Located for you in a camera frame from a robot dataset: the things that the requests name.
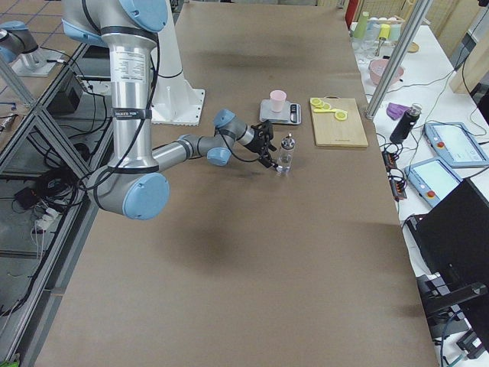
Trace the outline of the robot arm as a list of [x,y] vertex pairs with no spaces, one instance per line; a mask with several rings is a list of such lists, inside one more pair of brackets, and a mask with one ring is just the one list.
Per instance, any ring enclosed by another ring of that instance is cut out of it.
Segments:
[[58,50],[43,50],[22,21],[1,24],[1,57],[13,63],[17,75],[47,77],[56,64],[64,62],[62,56]]
[[224,166],[236,143],[257,154],[265,167],[275,166],[271,124],[247,125],[228,109],[214,118],[212,137],[183,135],[160,148],[151,147],[162,48],[179,50],[174,37],[165,42],[163,36],[174,31],[169,2],[65,1],[62,22],[68,37],[109,50],[114,156],[82,187],[100,209],[151,219],[170,195],[162,171],[200,157]]

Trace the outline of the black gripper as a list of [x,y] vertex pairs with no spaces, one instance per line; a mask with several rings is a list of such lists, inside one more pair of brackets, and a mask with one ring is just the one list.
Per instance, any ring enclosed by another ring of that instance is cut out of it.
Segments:
[[249,151],[260,155],[259,162],[266,168],[277,168],[277,162],[273,159],[269,151],[276,151],[277,148],[270,142],[272,132],[266,129],[252,128],[252,138],[249,143],[244,145]]

